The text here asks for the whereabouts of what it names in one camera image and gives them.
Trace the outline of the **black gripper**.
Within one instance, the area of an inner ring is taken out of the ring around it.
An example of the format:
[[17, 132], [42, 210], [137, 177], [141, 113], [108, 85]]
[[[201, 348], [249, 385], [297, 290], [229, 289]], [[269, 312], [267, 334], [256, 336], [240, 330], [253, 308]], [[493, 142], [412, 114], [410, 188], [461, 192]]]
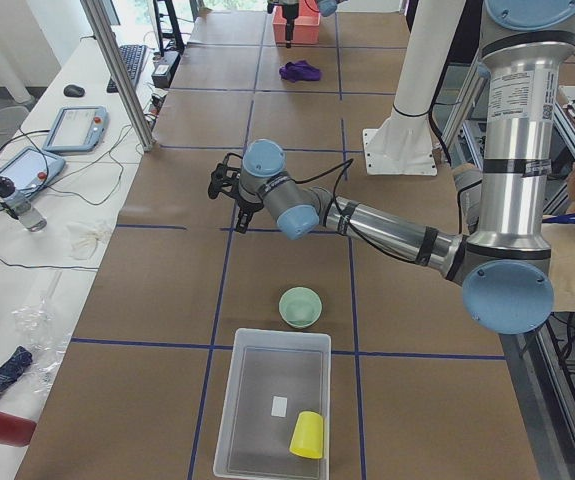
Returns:
[[240, 189], [241, 167], [232, 167], [229, 165], [231, 157], [240, 160], [243, 157], [237, 153], [226, 153], [223, 160], [219, 162], [210, 174], [210, 182], [207, 189], [208, 197], [215, 200], [220, 194], [233, 199], [239, 207], [234, 231], [245, 234], [249, 224], [256, 212], [262, 210], [262, 203], [258, 199], [246, 199]]
[[298, 0], [267, 0], [267, 12], [272, 13], [275, 7], [281, 8], [281, 15], [285, 19], [285, 46], [292, 47], [293, 22], [299, 16]]

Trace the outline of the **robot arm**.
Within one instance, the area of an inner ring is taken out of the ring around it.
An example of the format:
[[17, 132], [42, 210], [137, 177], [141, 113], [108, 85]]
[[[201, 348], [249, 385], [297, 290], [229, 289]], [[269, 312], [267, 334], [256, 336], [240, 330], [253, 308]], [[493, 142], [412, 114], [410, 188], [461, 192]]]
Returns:
[[297, 181], [287, 172], [284, 150], [266, 139], [249, 146], [239, 167], [219, 163], [209, 196], [235, 201], [239, 232], [261, 210], [291, 239], [323, 226], [438, 270], [461, 286], [467, 311], [490, 330], [538, 328], [554, 308], [552, 248], [541, 224], [558, 73], [575, 49], [575, 1], [487, 1], [480, 34], [490, 75], [487, 142], [481, 169], [455, 176], [458, 234]]
[[334, 0], [269, 0], [266, 11], [272, 15], [274, 40], [277, 45], [315, 45], [319, 40], [322, 17], [337, 10]]

